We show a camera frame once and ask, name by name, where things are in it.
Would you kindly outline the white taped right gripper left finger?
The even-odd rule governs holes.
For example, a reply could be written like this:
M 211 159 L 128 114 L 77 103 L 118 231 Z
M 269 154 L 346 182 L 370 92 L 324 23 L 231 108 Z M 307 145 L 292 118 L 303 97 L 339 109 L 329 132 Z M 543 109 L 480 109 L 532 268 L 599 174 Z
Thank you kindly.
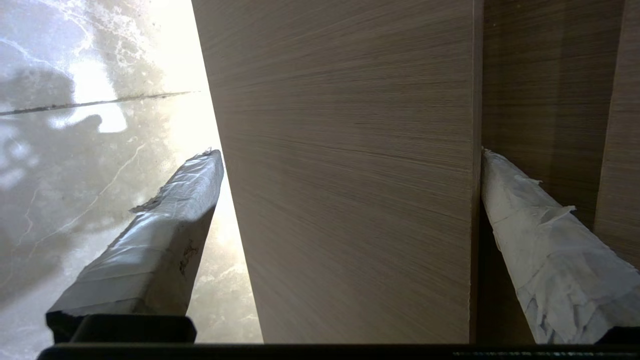
M 89 315 L 184 316 L 224 175 L 221 151 L 206 150 L 132 208 L 131 223 L 46 312 L 54 342 L 70 341 Z

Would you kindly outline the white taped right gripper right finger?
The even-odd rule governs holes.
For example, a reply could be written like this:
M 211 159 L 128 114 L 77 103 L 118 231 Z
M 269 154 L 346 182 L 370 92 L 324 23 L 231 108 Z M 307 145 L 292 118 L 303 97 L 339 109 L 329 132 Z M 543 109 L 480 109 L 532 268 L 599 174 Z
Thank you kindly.
M 639 342 L 639 271 L 506 157 L 483 150 L 481 198 L 537 344 Z

